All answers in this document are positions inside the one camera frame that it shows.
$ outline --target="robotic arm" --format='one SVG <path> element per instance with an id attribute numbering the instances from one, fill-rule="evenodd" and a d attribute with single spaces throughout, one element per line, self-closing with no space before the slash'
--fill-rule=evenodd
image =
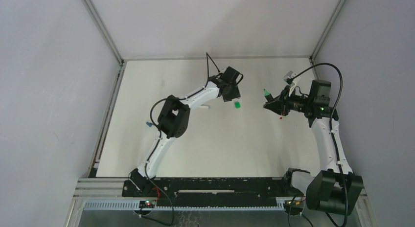
<path id="1" fill-rule="evenodd" d="M 146 156 L 146 160 L 138 166 L 141 176 L 153 178 L 156 176 L 159 164 L 171 144 L 181 137 L 189 122 L 190 111 L 203 103 L 223 97 L 225 102 L 240 98 L 236 79 L 242 75 L 232 67 L 225 72 L 208 78 L 207 84 L 182 97 L 168 96 L 158 117 L 158 135 Z"/>
<path id="2" fill-rule="evenodd" d="M 290 168 L 284 178 L 307 197 L 309 209 L 345 215 L 347 205 L 347 215 L 350 215 L 363 188 L 363 180 L 353 174 L 346 160 L 339 137 L 339 117 L 336 111 L 330 130 L 329 119 L 333 111 L 329 106 L 331 83 L 313 80 L 308 95 L 296 95 L 293 90 L 296 83 L 287 82 L 290 85 L 277 97 L 272 97 L 264 90 L 267 100 L 264 108 L 281 116 L 288 115 L 291 110 L 304 113 L 317 141 L 321 172 L 314 178 L 307 171 Z"/>

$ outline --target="green cap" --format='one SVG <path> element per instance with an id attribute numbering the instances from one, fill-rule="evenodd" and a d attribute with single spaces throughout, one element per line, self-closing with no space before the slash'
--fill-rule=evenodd
<path id="1" fill-rule="evenodd" d="M 269 93 L 267 90 L 265 90 L 264 89 L 264 96 L 268 96 L 268 95 L 270 95 L 271 93 Z"/>

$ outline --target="gray floor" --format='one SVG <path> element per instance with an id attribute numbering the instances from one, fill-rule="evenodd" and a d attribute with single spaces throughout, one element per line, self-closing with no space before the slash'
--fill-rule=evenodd
<path id="1" fill-rule="evenodd" d="M 333 224 L 323 212 L 305 210 L 304 214 L 315 227 L 332 227 Z M 149 216 L 170 222 L 171 212 L 159 211 Z M 288 215 L 283 211 L 178 211 L 177 227 L 288 227 Z M 343 222 L 342 216 L 334 216 L 338 224 Z M 291 217 L 293 227 L 309 227 L 310 224 L 300 216 Z M 139 218 L 133 211 L 84 211 L 80 227 L 128 227 L 162 225 Z M 360 227 L 354 211 L 348 218 L 348 227 Z"/>

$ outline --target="white table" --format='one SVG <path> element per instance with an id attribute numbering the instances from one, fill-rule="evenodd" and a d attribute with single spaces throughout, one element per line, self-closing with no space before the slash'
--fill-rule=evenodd
<path id="1" fill-rule="evenodd" d="M 281 177 L 288 168 L 319 171 L 317 145 L 308 120 L 291 111 L 280 116 L 263 108 L 263 89 L 279 95 L 283 76 L 310 67 L 306 58 L 219 59 L 245 75 L 239 85 L 241 108 L 222 98 L 210 109 L 190 113 L 188 129 L 169 148 L 158 177 Z M 210 65 L 210 75 L 216 74 Z M 146 155 L 157 134 L 148 127 L 152 105 L 169 95 L 189 93 L 206 81 L 206 60 L 129 61 L 103 147 L 97 177 L 125 177 Z M 312 71 L 301 76 L 308 93 Z M 154 110 L 157 120 L 163 103 Z"/>

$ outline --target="white wall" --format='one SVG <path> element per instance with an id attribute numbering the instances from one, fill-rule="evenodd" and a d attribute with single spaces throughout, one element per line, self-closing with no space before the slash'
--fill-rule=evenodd
<path id="1" fill-rule="evenodd" d="M 381 227 L 415 225 L 414 4 L 349 0 L 317 58 L 342 71 L 342 143 Z M 321 77 L 332 81 L 334 97 L 336 72 Z"/>
<path id="2" fill-rule="evenodd" d="M 81 0 L 0 3 L 0 226 L 62 226 L 118 65 Z"/>
<path id="3" fill-rule="evenodd" d="M 338 0 L 93 0 L 124 59 L 308 57 Z"/>

